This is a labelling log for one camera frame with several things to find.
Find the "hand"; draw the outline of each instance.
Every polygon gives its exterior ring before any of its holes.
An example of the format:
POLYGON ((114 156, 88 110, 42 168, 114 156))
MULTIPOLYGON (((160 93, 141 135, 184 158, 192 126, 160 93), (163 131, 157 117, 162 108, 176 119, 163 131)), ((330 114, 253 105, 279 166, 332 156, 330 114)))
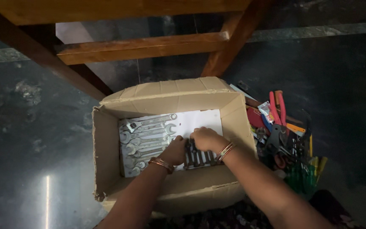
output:
POLYGON ((158 158, 166 161, 167 163, 178 166, 185 162, 186 154, 184 145, 186 144, 187 139, 184 139, 182 136, 177 136, 161 153, 158 158))
POLYGON ((196 128, 191 133, 190 138, 194 139, 196 148, 201 151, 211 150, 218 154, 229 141, 223 136, 217 134, 214 130, 206 127, 196 128))

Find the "wrench set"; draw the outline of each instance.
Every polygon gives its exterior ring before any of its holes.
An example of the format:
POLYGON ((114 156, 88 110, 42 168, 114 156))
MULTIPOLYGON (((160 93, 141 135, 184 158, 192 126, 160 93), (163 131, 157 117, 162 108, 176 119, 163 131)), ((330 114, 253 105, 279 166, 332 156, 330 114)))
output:
POLYGON ((186 161, 184 163, 185 169, 198 168, 204 166, 214 166, 217 164, 215 156, 212 151, 202 152, 196 148, 194 139, 189 139, 186 143, 186 161))
POLYGON ((166 122, 176 118, 176 114, 168 114, 141 121, 119 121, 119 141, 125 155, 124 166, 131 170, 129 175, 139 175, 148 166, 150 158, 162 153, 175 138, 172 135, 176 132, 172 129, 176 125, 166 122))

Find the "woman's right hand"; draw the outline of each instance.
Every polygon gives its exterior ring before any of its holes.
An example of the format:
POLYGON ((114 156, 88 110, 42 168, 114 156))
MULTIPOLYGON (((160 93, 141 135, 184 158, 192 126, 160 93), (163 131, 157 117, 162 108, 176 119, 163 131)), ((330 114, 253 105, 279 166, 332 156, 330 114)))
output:
POLYGON ((204 152, 211 150, 216 154, 229 144, 229 141, 223 136, 206 127, 194 129, 194 132, 190 134, 190 138, 194 139, 197 149, 204 152))

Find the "woman's left hand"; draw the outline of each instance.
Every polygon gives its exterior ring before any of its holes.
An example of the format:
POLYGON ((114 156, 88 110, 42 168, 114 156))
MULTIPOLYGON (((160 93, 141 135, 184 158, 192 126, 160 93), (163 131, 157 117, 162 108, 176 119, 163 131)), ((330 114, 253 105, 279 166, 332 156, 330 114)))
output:
POLYGON ((185 162, 186 154, 184 145, 186 144, 187 139, 184 139, 182 136, 177 136, 161 153, 158 158, 166 161, 167 163, 178 166, 185 162))

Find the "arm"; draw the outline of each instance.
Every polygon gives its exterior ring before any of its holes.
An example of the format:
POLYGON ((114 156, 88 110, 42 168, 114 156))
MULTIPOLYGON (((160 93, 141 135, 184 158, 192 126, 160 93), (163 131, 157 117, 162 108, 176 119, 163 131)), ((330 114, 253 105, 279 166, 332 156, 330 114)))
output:
MULTIPOLYGON (((205 127, 196 128, 190 137, 202 151, 219 153, 229 144, 224 137, 205 127)), ((235 147, 223 161, 274 228, 332 228, 329 221, 250 153, 235 147)))
MULTIPOLYGON (((159 155, 159 158, 171 165, 183 164, 186 159, 184 153, 185 142, 186 139, 177 136, 165 151, 159 155)), ((98 225, 98 228, 144 228, 167 174, 165 167, 155 163, 149 164, 125 188, 111 211, 98 225)))

